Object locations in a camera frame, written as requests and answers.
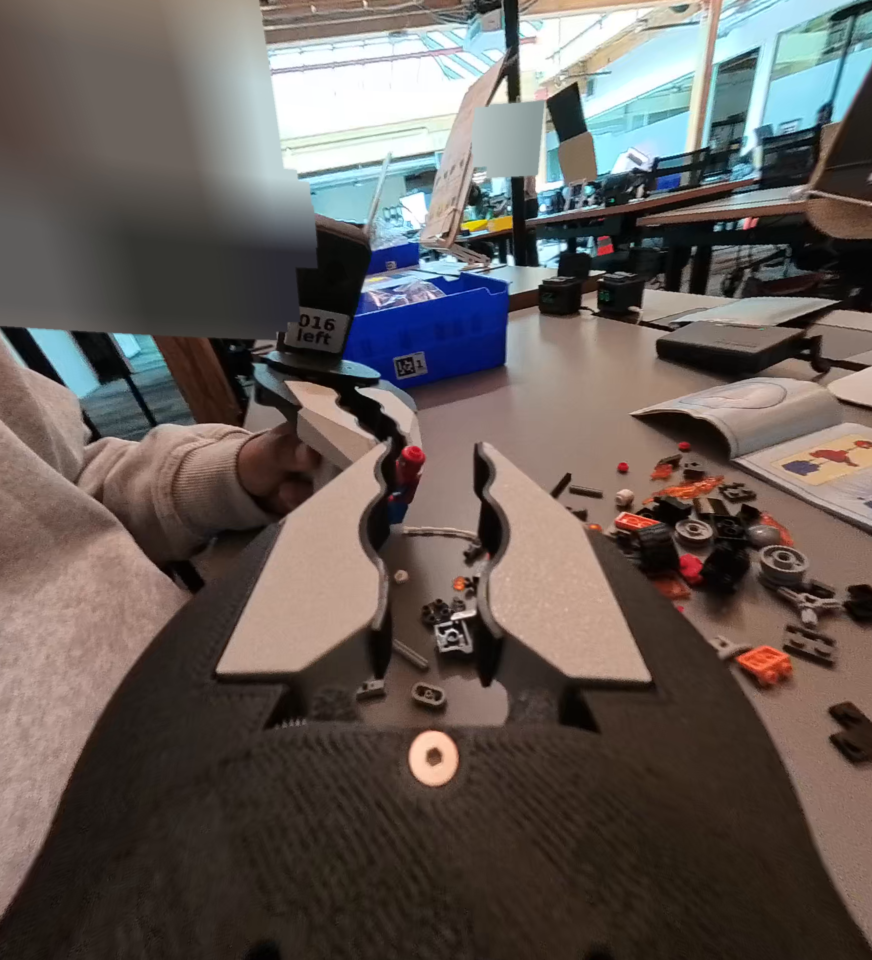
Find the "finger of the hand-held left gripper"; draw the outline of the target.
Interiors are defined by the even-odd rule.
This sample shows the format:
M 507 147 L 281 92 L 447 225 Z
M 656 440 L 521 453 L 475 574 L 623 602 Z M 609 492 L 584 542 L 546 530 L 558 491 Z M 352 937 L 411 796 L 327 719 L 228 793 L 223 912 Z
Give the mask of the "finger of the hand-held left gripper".
M 412 396 L 389 381 L 355 386 L 345 400 L 345 409 L 378 440 L 392 439 L 401 449 L 423 446 Z
M 298 438 L 336 471 L 345 471 L 380 444 L 355 414 L 341 406 L 333 387 L 292 379 L 286 387 L 298 404 Z

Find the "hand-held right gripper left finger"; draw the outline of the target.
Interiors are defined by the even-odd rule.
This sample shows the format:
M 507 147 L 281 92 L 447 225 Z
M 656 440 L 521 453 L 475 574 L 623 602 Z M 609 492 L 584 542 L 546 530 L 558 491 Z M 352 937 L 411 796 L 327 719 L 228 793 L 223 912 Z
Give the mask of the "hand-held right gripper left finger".
M 216 664 L 221 682 L 286 685 L 307 710 L 326 688 L 385 677 L 392 658 L 393 444 L 381 442 L 281 522 Z

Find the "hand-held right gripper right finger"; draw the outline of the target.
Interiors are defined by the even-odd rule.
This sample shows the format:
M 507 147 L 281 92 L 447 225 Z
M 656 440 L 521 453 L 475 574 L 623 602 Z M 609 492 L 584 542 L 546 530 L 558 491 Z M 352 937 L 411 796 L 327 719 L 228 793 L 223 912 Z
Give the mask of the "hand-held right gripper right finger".
M 602 721 L 654 706 L 654 678 L 598 535 L 490 442 L 475 446 L 475 664 L 507 721 Z

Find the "red and blue lego minifigure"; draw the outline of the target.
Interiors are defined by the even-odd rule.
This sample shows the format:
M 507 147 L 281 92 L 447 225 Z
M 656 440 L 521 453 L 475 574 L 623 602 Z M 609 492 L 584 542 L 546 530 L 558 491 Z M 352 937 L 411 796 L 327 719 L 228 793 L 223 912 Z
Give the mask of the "red and blue lego minifigure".
M 394 483 L 387 498 L 387 520 L 391 526 L 404 523 L 415 498 L 427 456 L 418 444 L 406 445 L 394 461 Z

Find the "lego instruction booklet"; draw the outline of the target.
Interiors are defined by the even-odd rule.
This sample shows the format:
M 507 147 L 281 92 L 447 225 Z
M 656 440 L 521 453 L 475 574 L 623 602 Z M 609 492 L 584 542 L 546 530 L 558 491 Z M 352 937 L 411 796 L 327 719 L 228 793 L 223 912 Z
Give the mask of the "lego instruction booklet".
M 872 534 L 872 427 L 845 420 L 826 388 L 756 377 L 632 412 L 662 415 L 714 427 L 736 466 Z

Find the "orange lego plate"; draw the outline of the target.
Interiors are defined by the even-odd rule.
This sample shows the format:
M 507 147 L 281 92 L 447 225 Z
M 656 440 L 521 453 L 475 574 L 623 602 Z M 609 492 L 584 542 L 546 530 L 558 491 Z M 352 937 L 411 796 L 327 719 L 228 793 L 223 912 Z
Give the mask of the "orange lego plate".
M 738 654 L 733 661 L 759 687 L 771 689 L 789 681 L 793 675 L 790 656 L 768 645 Z

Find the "black curved lego brick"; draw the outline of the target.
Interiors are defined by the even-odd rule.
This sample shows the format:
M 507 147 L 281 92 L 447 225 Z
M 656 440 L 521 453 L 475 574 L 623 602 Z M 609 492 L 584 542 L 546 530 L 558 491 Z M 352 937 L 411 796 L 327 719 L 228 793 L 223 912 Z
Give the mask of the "black curved lego brick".
M 848 701 L 831 705 L 827 713 L 838 726 L 828 737 L 831 746 L 851 764 L 872 764 L 872 721 Z

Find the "person's left hand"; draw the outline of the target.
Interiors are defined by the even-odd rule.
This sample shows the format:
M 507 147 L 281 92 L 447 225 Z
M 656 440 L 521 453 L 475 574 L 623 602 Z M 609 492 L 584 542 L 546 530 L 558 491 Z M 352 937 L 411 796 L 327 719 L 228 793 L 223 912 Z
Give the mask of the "person's left hand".
M 265 513 L 281 518 L 309 499 L 322 457 L 289 423 L 250 436 L 236 456 L 242 490 Z

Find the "blue plastic bin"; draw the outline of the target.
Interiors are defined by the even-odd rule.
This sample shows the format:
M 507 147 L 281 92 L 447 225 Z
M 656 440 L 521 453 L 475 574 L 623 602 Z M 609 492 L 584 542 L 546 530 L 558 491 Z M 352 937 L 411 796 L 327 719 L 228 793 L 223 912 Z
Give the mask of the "blue plastic bin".
M 404 389 L 504 367 L 509 286 L 490 275 L 460 277 L 466 285 L 461 293 L 415 306 L 356 311 L 345 358 Z
M 401 238 L 398 243 L 371 250 L 367 277 L 414 268 L 419 263 L 420 245 L 418 241 Z

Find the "clear plastic bag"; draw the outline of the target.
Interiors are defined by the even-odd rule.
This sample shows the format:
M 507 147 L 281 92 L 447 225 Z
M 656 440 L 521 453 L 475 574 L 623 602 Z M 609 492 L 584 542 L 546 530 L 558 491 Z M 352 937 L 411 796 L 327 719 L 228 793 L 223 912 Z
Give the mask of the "clear plastic bag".
M 360 295 L 358 313 L 371 313 L 404 306 L 440 301 L 464 292 L 461 275 L 444 275 L 410 270 L 371 278 Z

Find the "cardboard sign stand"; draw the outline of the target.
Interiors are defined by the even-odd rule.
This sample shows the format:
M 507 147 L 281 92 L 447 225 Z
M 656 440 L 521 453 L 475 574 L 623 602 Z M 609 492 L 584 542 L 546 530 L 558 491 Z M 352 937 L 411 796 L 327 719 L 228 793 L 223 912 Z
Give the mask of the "cardboard sign stand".
M 466 91 L 442 150 L 419 246 L 448 252 L 454 246 L 473 183 L 473 131 L 476 110 L 490 105 L 512 60 L 507 50 Z

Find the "black pole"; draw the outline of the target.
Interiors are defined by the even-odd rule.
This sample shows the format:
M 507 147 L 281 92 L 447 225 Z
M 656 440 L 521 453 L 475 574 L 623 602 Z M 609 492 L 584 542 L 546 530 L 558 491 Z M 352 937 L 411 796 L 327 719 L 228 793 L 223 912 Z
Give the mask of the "black pole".
M 508 159 L 510 177 L 510 197 L 512 207 L 512 245 L 514 264 L 529 264 L 527 226 L 526 226 L 526 175 L 529 172 L 529 160 L 532 149 L 529 146 L 531 132 L 531 108 L 522 106 L 522 73 L 520 33 L 521 15 L 518 1 L 502 1 L 502 21 L 507 51 L 505 70 L 508 106 L 505 110 L 505 144 L 511 156 Z

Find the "person's grey sweatshirt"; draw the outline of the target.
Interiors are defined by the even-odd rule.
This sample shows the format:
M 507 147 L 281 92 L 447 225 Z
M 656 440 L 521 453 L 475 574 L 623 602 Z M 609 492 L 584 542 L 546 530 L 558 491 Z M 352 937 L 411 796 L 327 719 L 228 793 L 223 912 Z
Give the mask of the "person's grey sweatshirt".
M 105 483 L 118 454 L 148 480 L 197 440 L 166 427 L 89 443 L 73 393 L 0 336 L 0 915 L 106 702 L 185 601 Z

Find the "black power adapter box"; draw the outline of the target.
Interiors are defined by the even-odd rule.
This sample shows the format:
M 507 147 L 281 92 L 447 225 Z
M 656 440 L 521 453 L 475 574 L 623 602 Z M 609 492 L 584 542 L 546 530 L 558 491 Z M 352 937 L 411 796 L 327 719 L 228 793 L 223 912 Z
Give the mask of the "black power adapter box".
M 827 364 L 820 337 L 798 327 L 715 320 L 690 322 L 659 337 L 659 359 L 723 375 L 754 376 L 789 359 Z

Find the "long wooden desk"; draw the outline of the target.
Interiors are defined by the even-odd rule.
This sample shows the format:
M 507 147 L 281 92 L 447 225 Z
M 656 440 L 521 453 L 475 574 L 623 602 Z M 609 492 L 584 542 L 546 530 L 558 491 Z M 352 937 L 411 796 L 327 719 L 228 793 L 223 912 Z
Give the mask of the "long wooden desk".
M 609 207 L 582 207 L 526 222 L 539 238 L 570 241 L 610 236 L 625 243 L 661 238 L 664 289 L 707 292 L 715 248 L 812 243 L 821 234 L 810 224 L 805 203 L 789 187 L 764 188 L 756 177 L 719 181 Z

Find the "white paper sheet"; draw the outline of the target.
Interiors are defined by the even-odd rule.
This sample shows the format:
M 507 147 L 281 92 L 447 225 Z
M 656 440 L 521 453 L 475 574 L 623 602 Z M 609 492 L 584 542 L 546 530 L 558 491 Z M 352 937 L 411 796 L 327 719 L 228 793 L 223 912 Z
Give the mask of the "white paper sheet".
M 825 297 L 753 296 L 661 318 L 658 326 L 663 330 L 677 330 L 696 323 L 709 323 L 746 328 L 804 329 L 840 306 L 840 300 Z

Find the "black lego chassis frame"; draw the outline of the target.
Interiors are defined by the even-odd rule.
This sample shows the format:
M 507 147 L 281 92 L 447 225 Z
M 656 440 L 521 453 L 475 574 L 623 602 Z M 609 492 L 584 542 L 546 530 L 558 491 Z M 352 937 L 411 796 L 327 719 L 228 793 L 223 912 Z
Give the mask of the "black lego chassis frame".
M 470 578 L 457 578 L 449 599 L 434 598 L 419 611 L 419 619 L 430 630 L 441 656 L 465 657 L 474 653 L 477 617 L 477 581 Z

